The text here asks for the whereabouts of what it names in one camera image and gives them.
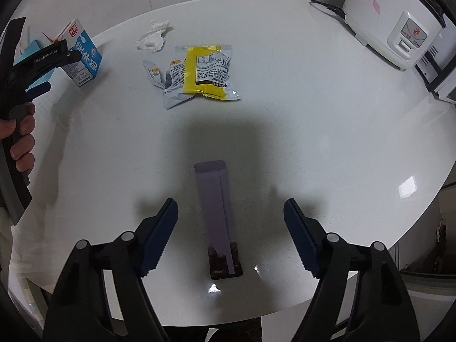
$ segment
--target blue and white milk carton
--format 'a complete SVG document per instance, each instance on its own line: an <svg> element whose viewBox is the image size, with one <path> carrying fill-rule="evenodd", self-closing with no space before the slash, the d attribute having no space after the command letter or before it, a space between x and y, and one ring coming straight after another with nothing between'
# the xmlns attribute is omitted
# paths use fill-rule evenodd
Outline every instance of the blue and white milk carton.
<svg viewBox="0 0 456 342"><path fill-rule="evenodd" d="M61 40L67 40L68 49L79 50L83 56L81 61L62 67L80 87L97 75L101 63L101 54L81 26L79 19L68 24L53 42Z"/></svg>

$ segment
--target human hand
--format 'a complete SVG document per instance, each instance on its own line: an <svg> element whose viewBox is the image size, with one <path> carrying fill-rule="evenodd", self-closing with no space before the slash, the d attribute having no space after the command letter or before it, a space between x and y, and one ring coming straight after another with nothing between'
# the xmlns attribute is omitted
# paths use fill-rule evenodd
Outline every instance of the human hand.
<svg viewBox="0 0 456 342"><path fill-rule="evenodd" d="M35 138L30 133L35 128L35 105L27 104L28 115L21 121L19 133L22 138L11 147L11 157L16 161L16 168L19 172L30 171L35 164L35 157L31 150L35 146ZM16 128L16 121L4 121L0 119L0 139L10 136Z"/></svg>

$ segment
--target white table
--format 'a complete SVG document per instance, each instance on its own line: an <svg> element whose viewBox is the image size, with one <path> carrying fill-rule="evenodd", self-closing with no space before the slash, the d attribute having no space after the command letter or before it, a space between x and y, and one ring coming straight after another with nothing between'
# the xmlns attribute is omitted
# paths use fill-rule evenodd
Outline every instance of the white table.
<svg viewBox="0 0 456 342"><path fill-rule="evenodd" d="M135 48L152 19L173 26L154 54ZM276 312L311 298L317 284L283 222L288 198L349 243L390 247L456 158L454 106L307 0L192 1L94 41L103 54L97 78L79 89L56 70L51 92L36 100L33 202L15 230L15 261L49 290L79 239L112 241L172 197L179 221L144 278L160 321L208 325ZM176 45L198 43L233 46L243 99L199 97L165 110L142 59L165 72ZM214 282L193 165L217 159L229 170L244 275ZM209 292L213 283L220 292Z"/></svg>

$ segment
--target rice cooker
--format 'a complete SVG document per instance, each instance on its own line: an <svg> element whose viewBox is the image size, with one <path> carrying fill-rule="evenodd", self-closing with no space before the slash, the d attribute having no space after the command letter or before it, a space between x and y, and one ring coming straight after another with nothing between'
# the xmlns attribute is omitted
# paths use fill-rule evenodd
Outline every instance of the rice cooker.
<svg viewBox="0 0 456 342"><path fill-rule="evenodd" d="M445 27L438 0L345 0L345 23L401 70L424 56Z"/></svg>

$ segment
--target crumpled tissue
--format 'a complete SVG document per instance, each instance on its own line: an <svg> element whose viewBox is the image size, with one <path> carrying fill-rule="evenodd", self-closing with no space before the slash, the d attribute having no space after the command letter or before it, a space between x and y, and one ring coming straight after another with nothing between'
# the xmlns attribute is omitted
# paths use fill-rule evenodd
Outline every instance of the crumpled tissue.
<svg viewBox="0 0 456 342"><path fill-rule="evenodd" d="M152 26L152 30L142 35L136 41L136 48L149 50L154 53L156 51L160 51L163 47L165 41L161 35L166 32L170 22L167 20L166 22L158 23L156 20L152 20L150 25Z"/></svg>

